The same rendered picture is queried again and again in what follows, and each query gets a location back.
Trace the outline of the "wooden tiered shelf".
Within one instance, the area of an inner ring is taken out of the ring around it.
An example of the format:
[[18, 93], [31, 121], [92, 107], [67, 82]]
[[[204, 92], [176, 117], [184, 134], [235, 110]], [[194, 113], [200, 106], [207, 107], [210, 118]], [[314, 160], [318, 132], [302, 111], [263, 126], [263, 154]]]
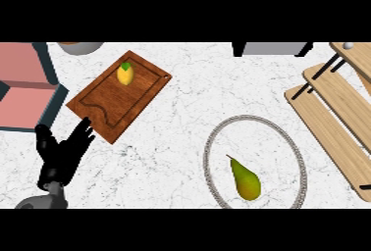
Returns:
[[331, 42], [334, 56], [303, 71], [306, 84], [284, 92], [351, 188], [371, 202], [371, 103], [361, 96], [340, 73], [349, 64], [371, 95], [371, 42]]

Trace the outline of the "green pear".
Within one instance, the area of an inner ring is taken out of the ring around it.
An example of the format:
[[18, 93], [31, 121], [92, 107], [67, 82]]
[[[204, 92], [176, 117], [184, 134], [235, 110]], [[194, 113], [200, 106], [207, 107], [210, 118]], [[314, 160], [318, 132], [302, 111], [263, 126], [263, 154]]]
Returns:
[[246, 168], [235, 158], [231, 158], [231, 169], [240, 196], [249, 201], [256, 200], [260, 197], [259, 176]]

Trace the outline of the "brown wooden cutting board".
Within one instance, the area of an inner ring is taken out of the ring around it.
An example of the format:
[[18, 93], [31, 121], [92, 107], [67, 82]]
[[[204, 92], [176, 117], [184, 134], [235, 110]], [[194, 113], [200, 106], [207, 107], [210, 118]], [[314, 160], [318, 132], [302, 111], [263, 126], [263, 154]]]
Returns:
[[[129, 85], [117, 79], [123, 63], [133, 66]], [[110, 144], [116, 143], [170, 79], [163, 69], [127, 51], [67, 103], [82, 119], [91, 118], [92, 128]]]

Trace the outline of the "pink and teal box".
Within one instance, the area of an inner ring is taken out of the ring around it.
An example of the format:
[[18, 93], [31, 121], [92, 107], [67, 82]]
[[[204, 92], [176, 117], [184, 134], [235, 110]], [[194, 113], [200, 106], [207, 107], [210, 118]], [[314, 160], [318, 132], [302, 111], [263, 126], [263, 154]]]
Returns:
[[67, 94], [46, 43], [0, 42], [0, 130], [52, 126]]

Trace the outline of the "round white placemat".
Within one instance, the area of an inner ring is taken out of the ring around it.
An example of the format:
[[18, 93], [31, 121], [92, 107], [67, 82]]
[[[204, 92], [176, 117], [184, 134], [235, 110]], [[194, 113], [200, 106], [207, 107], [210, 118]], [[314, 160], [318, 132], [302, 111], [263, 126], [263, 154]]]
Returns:
[[[235, 159], [260, 179], [260, 196], [241, 197], [231, 168]], [[299, 147], [268, 119], [240, 115], [212, 130], [203, 150], [203, 171], [213, 198], [224, 209], [300, 209], [308, 172]]]

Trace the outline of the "grey appliance with black legs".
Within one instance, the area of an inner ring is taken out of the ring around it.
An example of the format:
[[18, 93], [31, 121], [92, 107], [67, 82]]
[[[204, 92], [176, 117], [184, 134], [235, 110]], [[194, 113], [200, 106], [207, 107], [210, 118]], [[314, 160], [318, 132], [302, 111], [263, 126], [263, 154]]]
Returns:
[[234, 56], [244, 55], [293, 55], [305, 57], [314, 49], [312, 42], [234, 42]]

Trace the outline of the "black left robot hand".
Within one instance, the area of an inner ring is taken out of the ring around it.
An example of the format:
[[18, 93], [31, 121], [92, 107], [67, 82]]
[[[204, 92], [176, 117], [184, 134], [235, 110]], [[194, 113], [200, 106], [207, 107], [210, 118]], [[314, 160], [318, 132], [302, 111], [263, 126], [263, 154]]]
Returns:
[[82, 158], [86, 154], [95, 135], [91, 127], [92, 121], [85, 118], [77, 124], [70, 137], [57, 142], [51, 129], [46, 125], [36, 126], [37, 152], [43, 159], [37, 187], [45, 187], [54, 181], [68, 185], [76, 174]]

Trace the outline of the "yellow fruit with green leaf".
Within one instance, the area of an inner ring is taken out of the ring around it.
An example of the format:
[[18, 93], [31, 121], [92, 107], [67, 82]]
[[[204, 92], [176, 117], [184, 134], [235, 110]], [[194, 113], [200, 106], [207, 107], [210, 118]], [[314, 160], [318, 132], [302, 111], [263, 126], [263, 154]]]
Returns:
[[129, 85], [133, 81], [133, 67], [130, 63], [122, 63], [117, 69], [117, 79], [125, 85]]

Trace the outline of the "grey round pot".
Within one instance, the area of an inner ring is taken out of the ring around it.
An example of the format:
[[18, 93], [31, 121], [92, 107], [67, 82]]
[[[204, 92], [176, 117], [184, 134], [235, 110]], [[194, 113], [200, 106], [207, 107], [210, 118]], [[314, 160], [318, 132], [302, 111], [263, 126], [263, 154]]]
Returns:
[[70, 55], [88, 55], [93, 53], [104, 45], [102, 42], [59, 42], [62, 50]]

